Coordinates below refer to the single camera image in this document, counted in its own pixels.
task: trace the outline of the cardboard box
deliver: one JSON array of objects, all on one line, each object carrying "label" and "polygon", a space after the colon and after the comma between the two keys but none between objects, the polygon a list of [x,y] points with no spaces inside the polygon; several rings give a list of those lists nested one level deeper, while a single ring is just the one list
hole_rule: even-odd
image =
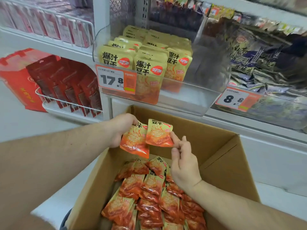
[{"label": "cardboard box", "polygon": [[[259,202],[259,196],[248,166],[240,137],[231,131],[203,123],[175,117],[136,106],[128,109],[142,123],[156,119],[174,126],[173,131],[190,141],[197,156],[202,179],[206,182]],[[171,148],[150,146],[150,158],[155,155],[171,162]],[[111,198],[114,179],[124,162],[137,156],[122,149],[106,149],[98,158],[71,214],[66,221],[68,230],[108,229],[101,224],[101,210]],[[208,230],[225,229],[216,219],[205,213]]]}]

